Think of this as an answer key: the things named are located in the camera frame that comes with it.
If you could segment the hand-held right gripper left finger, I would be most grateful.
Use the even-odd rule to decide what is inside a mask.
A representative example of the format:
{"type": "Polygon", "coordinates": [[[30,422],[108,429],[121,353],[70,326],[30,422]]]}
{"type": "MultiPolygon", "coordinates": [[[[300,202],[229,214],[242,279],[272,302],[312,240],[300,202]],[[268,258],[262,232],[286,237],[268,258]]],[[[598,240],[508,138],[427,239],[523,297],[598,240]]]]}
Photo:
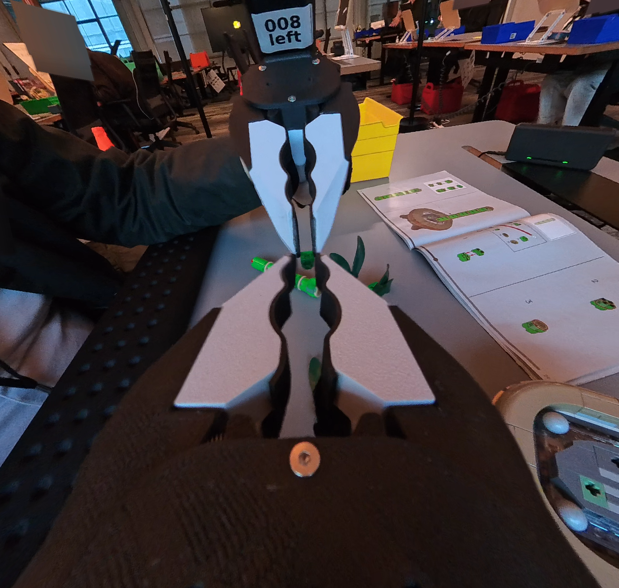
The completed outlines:
{"type": "Polygon", "coordinates": [[[279,436],[290,395],[282,327],[291,314],[297,259],[285,255],[205,317],[211,328],[174,406],[221,409],[279,436]]]}

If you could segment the black device with green light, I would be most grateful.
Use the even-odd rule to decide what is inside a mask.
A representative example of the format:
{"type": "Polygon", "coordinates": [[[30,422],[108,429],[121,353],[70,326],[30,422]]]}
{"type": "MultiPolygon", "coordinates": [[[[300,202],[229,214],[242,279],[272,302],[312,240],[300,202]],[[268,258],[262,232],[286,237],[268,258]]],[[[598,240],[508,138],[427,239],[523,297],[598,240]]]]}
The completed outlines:
{"type": "Polygon", "coordinates": [[[604,153],[618,145],[618,130],[520,123],[505,158],[512,162],[591,171],[604,153]]]}

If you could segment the black monitor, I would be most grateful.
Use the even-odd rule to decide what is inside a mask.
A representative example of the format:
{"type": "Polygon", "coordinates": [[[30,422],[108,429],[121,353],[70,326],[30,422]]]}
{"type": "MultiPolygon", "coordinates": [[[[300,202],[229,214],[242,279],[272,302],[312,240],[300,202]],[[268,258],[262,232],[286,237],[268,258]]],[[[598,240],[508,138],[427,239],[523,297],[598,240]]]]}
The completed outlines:
{"type": "Polygon", "coordinates": [[[246,11],[242,4],[201,8],[201,14],[214,53],[227,50],[224,34],[244,44],[243,29],[246,26],[246,11]]]}

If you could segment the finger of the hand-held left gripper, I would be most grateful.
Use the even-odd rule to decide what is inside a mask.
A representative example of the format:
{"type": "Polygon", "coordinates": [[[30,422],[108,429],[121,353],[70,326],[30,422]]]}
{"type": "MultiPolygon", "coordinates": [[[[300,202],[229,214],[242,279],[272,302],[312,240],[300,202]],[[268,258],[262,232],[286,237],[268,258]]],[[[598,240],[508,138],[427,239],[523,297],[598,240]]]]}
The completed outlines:
{"type": "Polygon", "coordinates": [[[315,252],[321,252],[334,224],[350,166],[344,154],[340,114],[322,113],[313,120],[308,125],[308,141],[316,152],[311,173],[313,247],[315,252]]]}
{"type": "Polygon", "coordinates": [[[299,254],[295,211],[287,194],[289,175],[280,161],[287,141],[285,128],[268,120],[248,125],[251,151],[249,177],[280,239],[294,255],[299,254]]]}

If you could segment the tan brick-built pot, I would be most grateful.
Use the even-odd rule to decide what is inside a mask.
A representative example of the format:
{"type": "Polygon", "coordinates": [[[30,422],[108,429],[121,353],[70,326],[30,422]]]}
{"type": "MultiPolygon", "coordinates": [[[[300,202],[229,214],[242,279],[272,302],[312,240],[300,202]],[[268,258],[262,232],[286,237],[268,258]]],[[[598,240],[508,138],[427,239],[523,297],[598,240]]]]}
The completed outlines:
{"type": "Polygon", "coordinates": [[[493,404],[551,516],[599,577],[618,580],[618,399],[580,386],[523,382],[493,404]]]}

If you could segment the person's left forearm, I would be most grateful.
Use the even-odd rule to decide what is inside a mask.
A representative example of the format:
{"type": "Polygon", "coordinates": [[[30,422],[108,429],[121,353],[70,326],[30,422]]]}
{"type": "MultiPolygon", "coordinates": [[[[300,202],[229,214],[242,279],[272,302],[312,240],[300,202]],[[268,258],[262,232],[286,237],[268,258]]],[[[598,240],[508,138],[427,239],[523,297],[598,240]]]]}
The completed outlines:
{"type": "Polygon", "coordinates": [[[229,136],[139,151],[124,162],[107,151],[93,169],[74,218],[75,233],[88,241],[159,244],[262,205],[229,136]]]}

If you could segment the plain black pole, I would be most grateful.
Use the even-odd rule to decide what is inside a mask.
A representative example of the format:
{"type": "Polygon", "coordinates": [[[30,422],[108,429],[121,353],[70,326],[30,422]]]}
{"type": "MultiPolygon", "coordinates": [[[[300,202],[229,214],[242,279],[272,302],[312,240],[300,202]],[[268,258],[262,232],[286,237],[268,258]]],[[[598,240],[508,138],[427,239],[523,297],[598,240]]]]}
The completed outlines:
{"type": "Polygon", "coordinates": [[[428,120],[421,115],[415,115],[417,111],[417,94],[420,88],[420,66],[423,55],[423,41],[425,39],[425,25],[427,20],[427,12],[428,12],[428,0],[422,0],[422,8],[421,14],[422,17],[419,22],[418,28],[418,40],[417,40],[417,48],[415,49],[415,65],[412,74],[412,98],[410,103],[409,115],[406,118],[403,118],[400,121],[399,133],[411,133],[414,131],[426,130],[428,128],[428,120]]]}

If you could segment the blue plastic bin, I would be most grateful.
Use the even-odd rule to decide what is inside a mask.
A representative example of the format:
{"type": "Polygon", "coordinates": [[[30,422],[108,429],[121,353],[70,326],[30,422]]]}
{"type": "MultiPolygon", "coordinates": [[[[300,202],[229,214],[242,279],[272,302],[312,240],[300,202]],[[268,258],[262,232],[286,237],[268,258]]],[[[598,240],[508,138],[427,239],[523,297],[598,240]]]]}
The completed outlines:
{"type": "Polygon", "coordinates": [[[569,45],[618,42],[618,13],[576,20],[568,36],[569,45]]]}
{"type": "Polygon", "coordinates": [[[482,30],[480,44],[503,44],[525,41],[535,29],[534,20],[524,22],[508,22],[486,26],[482,30]]]}

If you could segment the green twig with oval leaves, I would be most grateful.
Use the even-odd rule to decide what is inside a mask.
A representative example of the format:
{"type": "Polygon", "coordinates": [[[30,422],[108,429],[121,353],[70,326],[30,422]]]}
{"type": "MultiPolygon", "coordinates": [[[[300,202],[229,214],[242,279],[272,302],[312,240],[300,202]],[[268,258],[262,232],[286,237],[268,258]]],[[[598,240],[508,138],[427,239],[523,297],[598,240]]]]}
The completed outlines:
{"type": "MultiPolygon", "coordinates": [[[[357,248],[352,264],[350,264],[342,255],[332,252],[329,258],[336,264],[342,267],[346,272],[358,278],[360,271],[365,262],[366,252],[365,244],[361,236],[357,236],[357,248]]],[[[386,266],[386,270],[380,280],[368,284],[368,288],[376,295],[383,297],[391,291],[391,283],[393,278],[390,277],[390,266],[386,266]]]]}

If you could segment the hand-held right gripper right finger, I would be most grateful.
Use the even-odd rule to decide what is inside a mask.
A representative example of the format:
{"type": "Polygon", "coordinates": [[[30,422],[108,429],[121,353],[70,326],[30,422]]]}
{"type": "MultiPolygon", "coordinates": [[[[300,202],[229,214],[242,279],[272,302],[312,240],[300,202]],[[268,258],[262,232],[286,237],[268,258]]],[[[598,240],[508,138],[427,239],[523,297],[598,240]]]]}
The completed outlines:
{"type": "Polygon", "coordinates": [[[315,262],[329,331],[314,388],[317,437],[351,434],[364,414],[431,405],[435,395],[388,304],[327,256],[315,262]]]}

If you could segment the green bamboo stalk pointed leaves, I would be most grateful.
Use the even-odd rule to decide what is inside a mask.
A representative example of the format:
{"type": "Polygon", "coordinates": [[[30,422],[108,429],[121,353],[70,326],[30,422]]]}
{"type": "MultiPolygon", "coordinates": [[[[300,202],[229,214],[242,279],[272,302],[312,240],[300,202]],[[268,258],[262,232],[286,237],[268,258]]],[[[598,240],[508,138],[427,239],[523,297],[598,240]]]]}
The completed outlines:
{"type": "MultiPolygon", "coordinates": [[[[251,260],[251,265],[255,270],[265,272],[268,268],[274,266],[274,262],[267,259],[254,257],[251,260]]],[[[312,298],[320,298],[321,291],[318,289],[316,279],[314,277],[308,277],[306,275],[296,274],[295,276],[295,289],[303,292],[304,294],[312,298]]],[[[308,379],[309,385],[312,391],[315,390],[316,385],[321,375],[321,360],[317,357],[312,357],[308,365],[308,379]]]]}

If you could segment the person's pale shirt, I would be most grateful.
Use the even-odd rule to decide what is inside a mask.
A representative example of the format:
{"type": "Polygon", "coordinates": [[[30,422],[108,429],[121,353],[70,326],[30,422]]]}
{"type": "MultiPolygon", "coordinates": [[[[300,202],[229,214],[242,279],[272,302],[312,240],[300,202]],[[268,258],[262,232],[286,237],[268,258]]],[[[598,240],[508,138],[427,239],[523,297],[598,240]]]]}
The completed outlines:
{"type": "MultiPolygon", "coordinates": [[[[93,322],[40,294],[1,289],[1,360],[53,387],[89,336],[93,322]]],[[[1,386],[1,462],[48,397],[39,388],[1,386]]]]}

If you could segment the long background desk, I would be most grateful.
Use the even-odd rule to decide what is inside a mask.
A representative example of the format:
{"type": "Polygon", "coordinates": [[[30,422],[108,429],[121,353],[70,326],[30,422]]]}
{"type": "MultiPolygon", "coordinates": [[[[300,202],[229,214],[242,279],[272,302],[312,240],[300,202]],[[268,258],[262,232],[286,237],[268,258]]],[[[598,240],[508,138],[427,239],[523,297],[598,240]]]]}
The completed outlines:
{"type": "Polygon", "coordinates": [[[462,41],[424,41],[423,49],[465,49],[467,51],[485,51],[499,53],[534,53],[538,55],[561,55],[580,56],[593,53],[609,52],[618,50],[618,42],[592,43],[592,44],[568,44],[563,43],[501,43],[481,44],[479,42],[462,41]]]}

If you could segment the yellow plastic bin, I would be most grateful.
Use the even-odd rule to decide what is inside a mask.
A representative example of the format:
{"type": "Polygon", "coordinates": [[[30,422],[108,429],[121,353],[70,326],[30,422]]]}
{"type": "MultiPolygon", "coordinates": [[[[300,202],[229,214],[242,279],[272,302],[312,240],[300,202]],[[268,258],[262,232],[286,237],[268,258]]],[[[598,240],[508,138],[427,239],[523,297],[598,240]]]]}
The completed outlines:
{"type": "Polygon", "coordinates": [[[402,119],[399,113],[369,97],[359,109],[359,134],[352,151],[352,183],[389,176],[402,119]]]}

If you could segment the white document stand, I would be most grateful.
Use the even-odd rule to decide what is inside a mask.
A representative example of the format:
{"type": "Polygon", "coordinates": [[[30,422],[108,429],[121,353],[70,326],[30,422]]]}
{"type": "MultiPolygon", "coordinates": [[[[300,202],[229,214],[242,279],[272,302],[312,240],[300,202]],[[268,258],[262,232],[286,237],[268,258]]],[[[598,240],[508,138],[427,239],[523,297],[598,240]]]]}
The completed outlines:
{"type": "Polygon", "coordinates": [[[340,32],[343,46],[343,54],[336,56],[337,60],[353,60],[359,56],[353,52],[352,38],[348,21],[352,18],[353,0],[339,0],[336,13],[336,31],[340,32]]]}

